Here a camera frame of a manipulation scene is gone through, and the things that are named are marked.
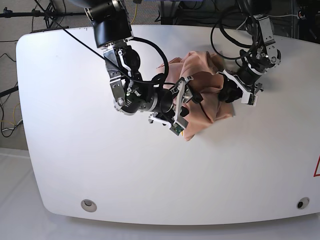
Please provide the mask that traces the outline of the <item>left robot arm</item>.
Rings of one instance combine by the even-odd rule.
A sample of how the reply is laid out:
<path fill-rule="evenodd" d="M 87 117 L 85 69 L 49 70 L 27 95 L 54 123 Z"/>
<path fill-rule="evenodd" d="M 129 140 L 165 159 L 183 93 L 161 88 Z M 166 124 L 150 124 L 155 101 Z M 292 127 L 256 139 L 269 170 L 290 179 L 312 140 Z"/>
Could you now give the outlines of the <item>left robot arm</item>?
<path fill-rule="evenodd" d="M 234 58 L 218 53 L 225 60 L 242 62 L 237 71 L 220 71 L 224 80 L 218 95 L 221 102 L 241 100 L 243 104 L 254 106 L 258 99 L 257 93 L 264 90 L 259 78 L 281 63 L 281 52 L 276 46 L 272 23 L 267 15 L 271 9 L 272 3 L 269 0 L 238 0 L 236 5 L 223 10 L 213 25 L 213 29 L 218 28 L 228 41 L 241 48 L 239 56 Z M 252 37 L 251 44 L 241 43 L 226 32 L 223 19 L 234 14 L 246 17 L 244 28 Z"/>

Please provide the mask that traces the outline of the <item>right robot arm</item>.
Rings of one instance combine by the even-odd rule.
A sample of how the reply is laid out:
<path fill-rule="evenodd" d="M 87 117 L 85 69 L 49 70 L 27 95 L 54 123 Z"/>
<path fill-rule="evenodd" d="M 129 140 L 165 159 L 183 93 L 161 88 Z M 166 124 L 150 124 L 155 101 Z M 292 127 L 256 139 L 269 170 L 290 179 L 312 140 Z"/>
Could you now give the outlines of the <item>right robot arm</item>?
<path fill-rule="evenodd" d="M 158 121 L 180 131 L 186 129 L 185 116 L 189 111 L 183 105 L 195 98 L 189 82 L 192 77 L 182 77 L 170 88 L 164 88 L 169 75 L 169 62 L 163 51 L 153 42 L 135 37 L 124 1 L 122 0 L 74 0 L 72 3 L 83 8 L 91 22 L 96 46 L 105 48 L 103 58 L 110 79 L 114 107 L 125 115 L 150 112 L 151 122 Z M 164 72 L 150 81 L 142 79 L 139 54 L 127 44 L 128 41 L 145 43 L 161 56 Z"/>

